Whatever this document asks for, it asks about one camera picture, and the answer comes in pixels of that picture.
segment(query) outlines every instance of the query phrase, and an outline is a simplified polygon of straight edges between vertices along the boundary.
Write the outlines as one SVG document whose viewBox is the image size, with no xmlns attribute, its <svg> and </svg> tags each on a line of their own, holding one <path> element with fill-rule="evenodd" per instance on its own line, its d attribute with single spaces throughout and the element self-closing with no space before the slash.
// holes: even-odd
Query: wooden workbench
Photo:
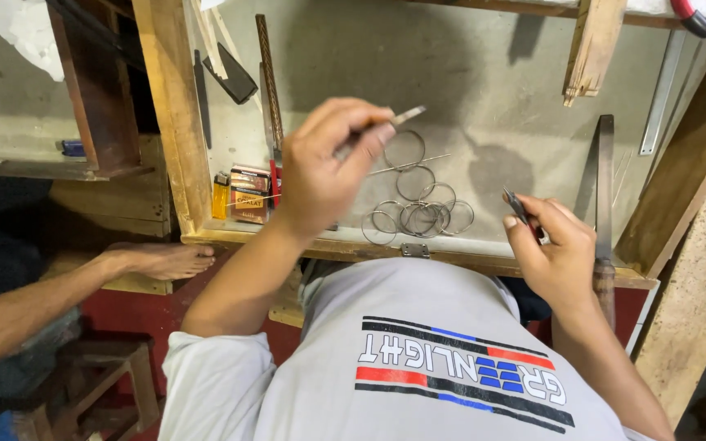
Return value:
<svg viewBox="0 0 706 441">
<path fill-rule="evenodd" d="M 566 6 L 497 0 L 463 0 L 453 4 L 546 16 L 576 16 L 574 8 Z M 240 246 L 256 230 L 230 227 L 230 224 L 211 218 L 210 174 L 216 170 L 210 169 L 210 158 L 201 132 L 190 51 L 194 47 L 193 36 L 188 34 L 182 1 L 136 0 L 133 5 L 162 131 L 182 240 L 223 248 Z M 678 25 L 675 19 L 660 15 L 627 14 L 625 23 L 656 27 Z M 646 325 L 645 343 L 635 354 L 638 354 L 637 367 L 676 423 L 706 364 L 706 272 L 699 271 L 706 268 L 706 245 L 703 245 L 706 211 L 704 222 L 697 220 L 688 233 L 685 248 L 673 260 L 675 269 L 682 267 L 685 271 L 695 265 L 693 274 L 697 282 L 678 286 L 675 281 L 687 276 L 673 274 L 670 272 L 672 266 L 667 267 L 693 217 L 701 207 L 706 207 L 706 72 L 700 78 L 685 114 L 678 118 L 674 135 L 664 148 L 663 159 L 655 168 L 642 197 L 639 198 L 638 192 L 635 197 L 638 202 L 635 198 L 632 215 L 624 222 L 614 249 L 620 261 L 616 284 L 649 289 L 655 285 L 661 271 L 667 268 L 660 277 L 663 284 L 659 297 L 663 295 L 663 298 L 654 312 L 655 317 L 661 319 L 654 319 L 652 326 Z M 378 246 L 339 239 L 339 236 L 325 236 L 315 240 L 305 255 L 362 261 L 397 256 L 398 249 L 393 245 Z M 519 276 L 516 261 L 508 255 L 437 249 L 433 250 L 431 258 L 488 275 Z M 681 322 L 684 327 L 675 326 Z"/>
</svg>

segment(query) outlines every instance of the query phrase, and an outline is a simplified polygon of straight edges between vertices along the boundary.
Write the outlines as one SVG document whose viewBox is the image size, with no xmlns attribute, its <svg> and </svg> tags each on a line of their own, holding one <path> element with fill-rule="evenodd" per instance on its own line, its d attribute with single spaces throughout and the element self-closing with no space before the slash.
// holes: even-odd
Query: gray surface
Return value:
<svg viewBox="0 0 706 441">
<path fill-rule="evenodd" d="M 613 114 L 616 171 L 632 152 L 628 167 L 623 161 L 614 179 L 617 193 L 624 178 L 613 209 L 613 241 L 623 231 L 650 168 L 651 158 L 639 157 L 637 150 L 668 31 L 623 27 L 602 91 L 567 108 L 561 91 L 574 20 L 361 0 L 229 0 L 220 11 L 252 74 L 260 61 L 254 16 L 266 15 L 286 133 L 328 96 L 360 96 L 397 113 L 426 105 L 427 112 L 406 126 L 424 137 L 427 157 L 453 154 L 429 164 L 438 180 L 454 186 L 457 196 L 476 209 L 476 223 L 461 238 L 505 242 L 500 219 L 509 207 L 500 200 L 503 185 L 556 197 L 593 225 L 594 163 L 592 180 L 583 180 L 583 171 L 598 116 Z M 194 20 L 188 21 L 192 41 L 197 31 Z M 677 99 L 697 41 L 686 39 L 669 105 Z M 199 38 L 195 48 L 203 50 Z M 706 68 L 706 43 L 697 67 L 688 96 Z M 210 180 L 233 163 L 267 165 L 262 118 L 254 102 L 237 106 L 220 87 L 209 89 Z M 404 150 L 410 142 L 400 136 L 389 146 L 395 163 L 413 160 Z M 373 169 L 382 168 L 380 161 Z M 418 174 L 413 178 L 421 179 Z M 340 232 L 329 237 L 349 239 L 362 214 L 380 201 L 398 198 L 395 179 L 392 173 L 369 177 L 353 212 L 340 220 Z M 466 220 L 464 215 L 459 222 Z M 461 249 L 459 238 L 454 239 L 451 247 Z"/>
<path fill-rule="evenodd" d="M 0 36 L 0 158 L 63 162 L 56 142 L 79 137 L 64 82 L 54 82 Z"/>
</svg>

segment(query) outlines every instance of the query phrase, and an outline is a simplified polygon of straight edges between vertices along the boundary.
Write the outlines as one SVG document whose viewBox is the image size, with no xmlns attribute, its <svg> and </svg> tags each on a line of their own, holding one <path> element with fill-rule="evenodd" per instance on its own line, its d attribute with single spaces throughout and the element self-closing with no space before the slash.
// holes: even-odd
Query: foot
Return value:
<svg viewBox="0 0 706 441">
<path fill-rule="evenodd" d="M 106 252 L 120 254 L 132 272 L 158 280 L 189 278 L 214 263 L 214 248 L 182 243 L 115 243 Z"/>
</svg>

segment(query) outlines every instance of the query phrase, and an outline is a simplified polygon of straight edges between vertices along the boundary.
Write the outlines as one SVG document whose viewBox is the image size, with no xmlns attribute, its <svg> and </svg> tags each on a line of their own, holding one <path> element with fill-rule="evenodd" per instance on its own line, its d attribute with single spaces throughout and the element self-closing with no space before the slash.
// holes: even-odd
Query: metal bracket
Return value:
<svg viewBox="0 0 706 441">
<path fill-rule="evenodd" d="M 429 258 L 429 247 L 423 243 L 404 243 L 400 248 L 402 249 L 402 257 Z"/>
</svg>

